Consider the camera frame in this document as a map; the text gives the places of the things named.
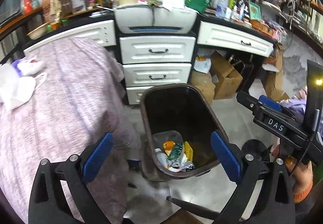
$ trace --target orange sleeve cuff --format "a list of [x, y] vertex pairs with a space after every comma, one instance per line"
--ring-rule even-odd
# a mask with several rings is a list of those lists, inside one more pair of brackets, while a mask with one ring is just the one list
[[311, 181], [311, 183], [309, 184], [309, 186], [301, 193], [293, 193], [293, 197], [294, 197], [294, 202], [295, 203], [299, 203], [301, 202], [302, 200], [304, 200], [307, 195], [310, 193], [311, 189], [313, 187], [313, 180]]

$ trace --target metal screw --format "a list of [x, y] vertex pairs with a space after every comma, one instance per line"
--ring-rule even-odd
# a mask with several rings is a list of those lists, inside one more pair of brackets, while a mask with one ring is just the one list
[[279, 165], [282, 165], [282, 164], [284, 163], [284, 161], [283, 161], [282, 159], [280, 159], [280, 158], [277, 158], [277, 159], [276, 159], [276, 162], [277, 162], [277, 164], [279, 164]]
[[74, 161], [77, 161], [78, 157], [79, 157], [78, 155], [71, 155], [69, 160], [74, 162]]
[[253, 155], [251, 155], [251, 154], [246, 154], [245, 158], [246, 158], [246, 160], [248, 160], [248, 161], [253, 161], [253, 160], [254, 160], [254, 156], [253, 156]]
[[48, 162], [48, 160], [46, 158], [44, 158], [42, 161], [40, 161], [41, 165], [46, 165]]

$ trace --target black cable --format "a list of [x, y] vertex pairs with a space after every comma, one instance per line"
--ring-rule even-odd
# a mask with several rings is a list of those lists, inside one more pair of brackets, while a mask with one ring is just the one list
[[323, 105], [323, 102], [322, 100], [320, 100], [319, 102], [319, 118], [318, 118], [318, 122], [316, 124], [316, 129], [315, 131], [313, 132], [312, 135], [309, 136], [309, 138], [307, 139], [307, 144], [306, 144], [306, 147], [305, 147], [305, 150], [301, 156], [301, 158], [298, 160], [296, 166], [293, 168], [292, 172], [290, 172], [290, 176], [289, 177], [292, 177], [293, 173], [294, 173], [294, 170], [296, 167], [299, 166], [299, 164], [302, 162], [302, 160], [304, 159], [308, 149], [309, 149], [309, 146], [311, 145], [311, 142], [313, 141], [314, 137], [318, 134], [318, 130], [319, 130], [319, 124], [320, 124], [320, 121], [321, 121], [321, 114], [322, 114], [322, 105]]

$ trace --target bed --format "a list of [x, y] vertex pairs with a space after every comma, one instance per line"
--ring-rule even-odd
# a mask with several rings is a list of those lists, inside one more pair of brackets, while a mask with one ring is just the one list
[[[88, 38], [65, 38], [27, 54], [45, 62], [43, 85], [11, 112], [0, 104], [0, 188], [17, 215], [28, 223], [28, 204], [38, 165], [81, 154], [103, 133], [113, 135], [113, 149], [94, 182], [87, 185], [111, 223], [126, 210], [125, 148], [135, 147], [135, 130], [124, 112], [122, 66]], [[82, 220], [67, 185], [73, 215]]]

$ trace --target white cabinet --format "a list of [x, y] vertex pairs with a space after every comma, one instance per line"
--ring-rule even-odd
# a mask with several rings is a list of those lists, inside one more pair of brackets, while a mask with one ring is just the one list
[[217, 46], [268, 57], [273, 44], [244, 31], [201, 21], [198, 44]]
[[146, 63], [123, 66], [126, 87], [187, 82], [190, 63]]
[[120, 38], [123, 64], [191, 62], [194, 37], [134, 36]]
[[152, 88], [152, 86], [142, 86], [142, 87], [127, 87], [127, 96], [130, 105], [140, 104], [141, 97], [144, 91]]
[[84, 37], [91, 38], [102, 46], [116, 45], [116, 35], [114, 31], [114, 21], [105, 20], [87, 24], [84, 26], [76, 27], [61, 33], [55, 34], [47, 39], [44, 39], [24, 50], [24, 52], [32, 51], [42, 45], [50, 43], [52, 41], [62, 39], [65, 37]]

